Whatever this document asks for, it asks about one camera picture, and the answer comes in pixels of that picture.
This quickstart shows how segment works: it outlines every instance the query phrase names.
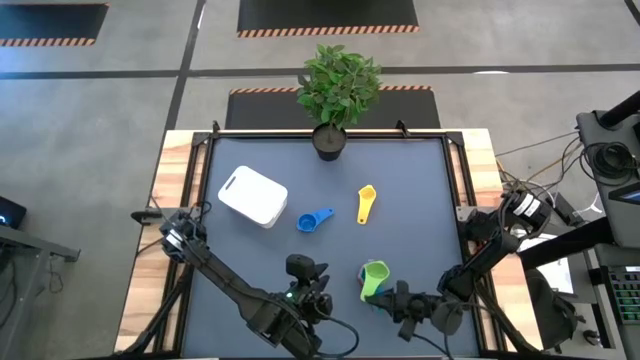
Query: dark blue tabletop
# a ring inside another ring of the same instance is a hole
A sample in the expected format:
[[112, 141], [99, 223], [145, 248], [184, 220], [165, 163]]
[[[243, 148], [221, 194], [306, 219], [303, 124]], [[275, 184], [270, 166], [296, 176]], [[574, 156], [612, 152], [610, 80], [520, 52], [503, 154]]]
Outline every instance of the dark blue tabletop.
[[[308, 140], [216, 141], [205, 216], [211, 250], [250, 285], [267, 292], [288, 288], [285, 259], [299, 253], [326, 262], [331, 276], [326, 292], [333, 296], [332, 316], [353, 325], [360, 346], [352, 356], [436, 355], [438, 350], [397, 336], [399, 324], [359, 299], [360, 266], [383, 260], [391, 269], [387, 286], [406, 280], [413, 292], [437, 294], [445, 270], [462, 261], [454, 204], [443, 148], [438, 139], [350, 139], [340, 158], [321, 161]], [[218, 190], [240, 165], [246, 165], [288, 189], [288, 204], [271, 229], [263, 229], [228, 208]], [[356, 223], [360, 188], [372, 184], [377, 199], [367, 225]], [[299, 215], [331, 207], [335, 215], [315, 233], [296, 229]], [[321, 351], [339, 353], [353, 344], [346, 329], [330, 322], [317, 326]], [[428, 321], [416, 333], [443, 346], [443, 336]], [[454, 355], [477, 355], [475, 330], [465, 314], [450, 339]], [[259, 339], [240, 318], [236, 305], [196, 274], [187, 315], [185, 357], [283, 357]]]

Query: white plastic box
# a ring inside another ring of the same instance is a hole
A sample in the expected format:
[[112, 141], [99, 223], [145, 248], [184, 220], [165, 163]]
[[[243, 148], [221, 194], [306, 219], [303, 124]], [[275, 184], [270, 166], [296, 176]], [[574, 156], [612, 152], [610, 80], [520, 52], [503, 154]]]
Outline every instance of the white plastic box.
[[247, 166], [239, 166], [218, 192], [218, 199], [265, 229], [287, 206], [287, 189]]

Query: white paper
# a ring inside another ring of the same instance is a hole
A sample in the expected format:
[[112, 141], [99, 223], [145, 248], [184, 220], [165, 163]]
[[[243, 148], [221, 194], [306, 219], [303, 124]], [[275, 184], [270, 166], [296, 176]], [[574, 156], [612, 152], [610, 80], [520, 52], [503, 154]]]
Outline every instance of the white paper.
[[[523, 230], [517, 229], [513, 232], [516, 233], [516, 236], [518, 237], [525, 235]], [[537, 238], [525, 240], [520, 244], [518, 252], [551, 240], [555, 237], [555, 235], [540, 234]], [[568, 294], [574, 293], [573, 284], [571, 283], [571, 273], [569, 272], [569, 260], [567, 260], [567, 258], [562, 258], [558, 261], [538, 266], [538, 270], [542, 273], [545, 279], [547, 279], [549, 286], [551, 286], [553, 290]]]

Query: concrete floor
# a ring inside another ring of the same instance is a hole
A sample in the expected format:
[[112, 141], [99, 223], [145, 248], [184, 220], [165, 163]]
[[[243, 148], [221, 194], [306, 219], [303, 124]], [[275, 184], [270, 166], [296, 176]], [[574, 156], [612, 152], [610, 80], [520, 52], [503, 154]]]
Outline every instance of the concrete floor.
[[[110, 3], [95, 46], [0, 48], [0, 72], [179, 69], [196, 0]], [[385, 66], [640, 63], [640, 27], [622, 0], [415, 3], [422, 29], [416, 34], [238, 39], [238, 2], [208, 0], [191, 68], [297, 68], [318, 42], [345, 44]], [[489, 128], [499, 153], [571, 131], [577, 113], [607, 109], [638, 90], [640, 72], [383, 81], [433, 86], [442, 126]], [[175, 83], [0, 80], [0, 192], [29, 208], [27, 231], [82, 248], [78, 263], [59, 265], [64, 291], [39, 297], [26, 358], [112, 351], [140, 231], [129, 213], [148, 196]], [[176, 127], [209, 128], [214, 119], [223, 124], [233, 88], [295, 84], [293, 77], [189, 79]], [[501, 160], [526, 177], [560, 157], [570, 139]], [[558, 172], [537, 180], [551, 182]], [[595, 185], [578, 169], [567, 176], [563, 195], [574, 207], [587, 207]]]

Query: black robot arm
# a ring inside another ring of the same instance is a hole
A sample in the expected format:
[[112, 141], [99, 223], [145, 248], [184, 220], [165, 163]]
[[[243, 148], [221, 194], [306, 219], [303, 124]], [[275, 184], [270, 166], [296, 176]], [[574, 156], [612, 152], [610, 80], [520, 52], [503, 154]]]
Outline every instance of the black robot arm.
[[313, 325], [331, 315], [331, 296], [324, 294], [326, 264], [303, 255], [290, 255], [286, 271], [297, 281], [285, 293], [251, 287], [206, 244], [206, 229], [185, 212], [176, 212], [160, 231], [163, 249], [172, 259], [192, 265], [238, 306], [247, 327], [272, 346], [282, 345], [297, 359], [318, 353], [322, 341]]
[[[462, 322], [464, 304], [476, 293], [517, 351], [537, 351], [517, 331], [480, 280], [507, 255], [515, 253], [522, 241], [538, 236], [549, 222], [551, 209], [525, 191], [511, 191], [503, 197], [497, 210], [484, 213], [474, 209], [467, 220], [458, 224], [465, 241], [474, 241], [480, 248], [464, 264], [442, 275], [437, 287], [441, 295], [410, 293], [408, 284], [400, 280], [395, 291], [366, 298], [369, 304], [386, 310], [394, 322], [402, 323], [398, 336], [410, 341], [416, 324], [425, 318], [440, 332], [454, 334]], [[516, 224], [524, 228], [526, 235], [518, 238], [508, 231]]]

